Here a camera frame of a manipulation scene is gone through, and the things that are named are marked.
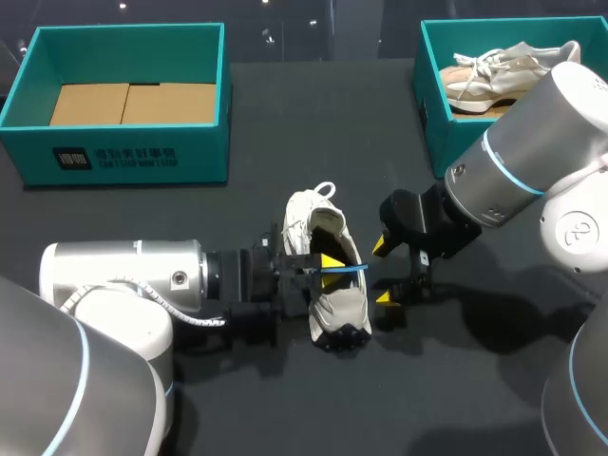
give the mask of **sneaker sole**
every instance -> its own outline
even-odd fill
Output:
[[[325,352],[353,350],[363,347],[371,339],[371,335],[361,329],[357,330],[353,325],[346,324],[334,332],[323,332],[313,345],[323,349]]]
[[[468,102],[463,100],[454,100],[451,98],[447,99],[447,102],[450,106],[454,106],[458,109],[461,109],[465,112],[470,112],[473,114],[484,114],[490,107],[495,105],[497,102],[501,102],[503,100],[515,100],[518,101],[523,94],[524,90],[518,90],[515,92],[505,93],[498,98],[494,98],[492,100],[481,100],[478,102]]]

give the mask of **black mount bracket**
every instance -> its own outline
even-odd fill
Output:
[[[452,201],[442,182],[425,193],[395,190],[380,205],[385,229],[373,251],[386,257],[401,244],[409,246],[409,277],[396,280],[378,299],[385,306],[410,304],[432,293],[431,262],[451,258],[482,233],[482,228]]]

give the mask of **blue strip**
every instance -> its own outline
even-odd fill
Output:
[[[508,171],[508,169],[506,169],[504,167],[504,165],[496,157],[496,154],[492,150],[492,147],[490,147],[490,142],[487,140],[487,130],[484,132],[484,143],[485,143],[485,151],[487,152],[487,155],[490,156],[490,159],[492,159],[492,161],[494,162],[494,164],[496,164],[496,166],[498,167],[498,169],[500,169],[501,171],[503,171],[503,174],[505,176],[507,176],[508,178],[510,178],[513,181],[513,183],[515,183],[518,187],[520,187],[521,189],[523,189],[526,192],[531,193],[533,195],[544,195],[544,192],[541,192],[539,190],[535,190],[532,187],[528,187],[525,183],[523,183],[521,180],[519,180],[515,176],[513,176]]]
[[[343,274],[343,273],[356,273],[357,271],[364,271],[368,269],[367,264],[357,264],[356,266],[344,266],[342,268],[321,268],[313,269],[313,271],[321,274]]]
[[[88,339],[86,338],[85,328],[80,324],[78,320],[74,320],[76,323],[76,327],[78,328],[78,332],[80,333],[80,339],[83,344],[83,364],[80,367],[80,378],[78,379],[78,386],[76,387],[76,392],[74,392],[74,398],[72,399],[72,403],[67,410],[66,417],[64,418],[64,422],[59,427],[59,430],[55,434],[53,440],[48,444],[47,449],[42,456],[52,456],[57,451],[57,448],[61,445],[61,443],[66,438],[69,429],[76,418],[76,414],[78,413],[78,409],[80,408],[81,403],[83,402],[83,397],[85,396],[85,388],[86,381],[88,380],[88,368],[90,365],[90,352],[88,347]]]
[[[582,401],[580,400],[579,396],[579,391],[577,390],[577,384],[574,381],[574,369],[572,368],[572,361],[574,359],[574,346],[577,344],[577,339],[579,338],[580,331],[582,331],[582,328],[580,328],[579,332],[577,332],[576,337],[572,341],[572,347],[570,348],[570,360],[568,363],[568,370],[570,372],[570,385],[572,385],[572,392],[574,392],[574,397],[577,400],[577,404],[579,404],[579,409],[582,412],[582,416],[585,417],[585,420],[587,420],[587,423],[589,423],[589,426],[597,434],[601,441],[605,445],[608,445],[608,438],[606,438],[606,436],[601,432],[601,430],[599,430],[599,428],[589,416],[589,413],[587,413],[585,406],[582,404]]]

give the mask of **metal bolt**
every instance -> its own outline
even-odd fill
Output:
[[[175,283],[176,285],[183,285],[184,283],[186,283],[187,279],[188,275],[186,275],[184,271],[177,271],[171,277],[171,280],[173,280],[173,283]]]

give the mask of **white sneaker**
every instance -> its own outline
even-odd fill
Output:
[[[327,195],[320,191],[329,187]],[[287,202],[283,243],[287,255],[324,253],[348,265],[361,264],[342,211],[330,198],[335,185],[322,182],[314,190],[295,192]],[[309,323],[315,345],[324,350],[351,349],[371,335],[368,296],[363,271],[345,275],[340,288],[310,290]]]
[[[440,71],[447,102],[463,111],[484,113],[501,100],[519,100],[555,65],[580,63],[580,45],[538,49],[524,42],[492,49],[481,57],[454,54],[457,66]]]

